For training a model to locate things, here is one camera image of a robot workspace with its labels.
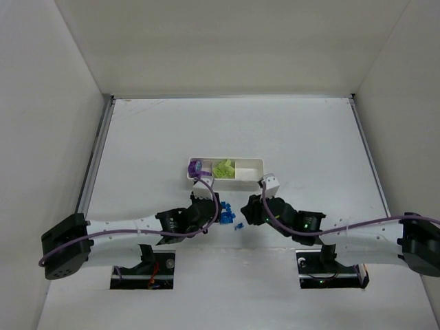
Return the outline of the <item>lime lego plate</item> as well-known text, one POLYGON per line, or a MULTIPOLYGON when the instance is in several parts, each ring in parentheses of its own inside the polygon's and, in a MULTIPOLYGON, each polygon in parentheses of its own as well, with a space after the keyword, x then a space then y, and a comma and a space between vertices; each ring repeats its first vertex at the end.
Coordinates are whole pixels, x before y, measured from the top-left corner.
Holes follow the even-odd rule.
POLYGON ((221 162, 225 166, 225 169, 228 172, 228 177, 226 179, 234 179, 235 178, 235 167, 232 164, 230 159, 225 159, 221 162))

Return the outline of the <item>purple round lego piece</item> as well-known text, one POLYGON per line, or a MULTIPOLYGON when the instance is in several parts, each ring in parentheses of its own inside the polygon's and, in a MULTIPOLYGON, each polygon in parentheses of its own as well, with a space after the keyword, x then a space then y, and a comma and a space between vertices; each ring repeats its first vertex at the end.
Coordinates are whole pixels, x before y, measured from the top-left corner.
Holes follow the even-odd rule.
POLYGON ((187 173, 189 178, 199 177, 202 173, 203 164, 200 159, 192 159, 188 163, 187 173))

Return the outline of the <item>lime green lego brick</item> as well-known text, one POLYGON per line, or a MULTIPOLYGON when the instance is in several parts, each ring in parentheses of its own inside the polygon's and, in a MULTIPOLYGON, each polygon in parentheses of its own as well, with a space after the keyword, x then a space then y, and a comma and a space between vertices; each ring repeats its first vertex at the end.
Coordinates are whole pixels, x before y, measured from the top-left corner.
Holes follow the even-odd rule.
POLYGON ((212 173, 217 179, 226 179, 228 177, 228 172, 223 164, 217 164, 213 169, 212 173))

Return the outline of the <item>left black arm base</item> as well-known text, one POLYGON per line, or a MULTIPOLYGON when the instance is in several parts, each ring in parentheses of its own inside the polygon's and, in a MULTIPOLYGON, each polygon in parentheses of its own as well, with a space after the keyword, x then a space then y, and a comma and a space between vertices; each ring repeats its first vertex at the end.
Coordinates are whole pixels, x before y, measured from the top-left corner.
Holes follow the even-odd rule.
POLYGON ((153 250, 140 246, 140 261, 132 268, 115 266, 109 289, 112 290, 171 290, 174 288, 175 251, 153 250))

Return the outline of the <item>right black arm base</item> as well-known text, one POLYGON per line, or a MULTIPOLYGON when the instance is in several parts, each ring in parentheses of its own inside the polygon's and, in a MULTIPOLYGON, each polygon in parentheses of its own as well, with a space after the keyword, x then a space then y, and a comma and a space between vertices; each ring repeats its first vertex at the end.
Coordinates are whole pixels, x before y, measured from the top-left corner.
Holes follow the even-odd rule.
POLYGON ((364 264, 344 266, 336 261, 334 245, 296 250, 301 289, 366 289, 370 282, 364 264))

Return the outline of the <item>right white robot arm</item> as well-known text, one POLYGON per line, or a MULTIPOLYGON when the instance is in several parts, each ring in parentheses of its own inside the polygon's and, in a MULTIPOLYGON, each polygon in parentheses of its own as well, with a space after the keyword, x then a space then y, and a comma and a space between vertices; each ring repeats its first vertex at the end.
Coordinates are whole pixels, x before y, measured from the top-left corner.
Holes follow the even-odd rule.
POLYGON ((321 247, 328 272, 336 265, 401 265, 424 276, 439 276, 439 221, 407 212, 370 221, 331 220, 321 212, 295 210, 280 197, 252 195, 241 208, 248 224, 267 224, 305 246, 321 247))

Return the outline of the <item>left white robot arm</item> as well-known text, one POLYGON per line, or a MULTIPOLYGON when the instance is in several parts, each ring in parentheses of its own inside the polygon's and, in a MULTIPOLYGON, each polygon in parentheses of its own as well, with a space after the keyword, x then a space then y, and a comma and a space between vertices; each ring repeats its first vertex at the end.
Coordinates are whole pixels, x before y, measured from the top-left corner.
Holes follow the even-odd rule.
POLYGON ((190 200, 187 207, 132 220, 87 220, 83 213, 73 213, 42 234, 38 265, 50 281, 86 267, 150 270, 157 264, 156 247, 207 234, 218 222, 222 209, 218 193, 207 198, 192 195, 190 200))

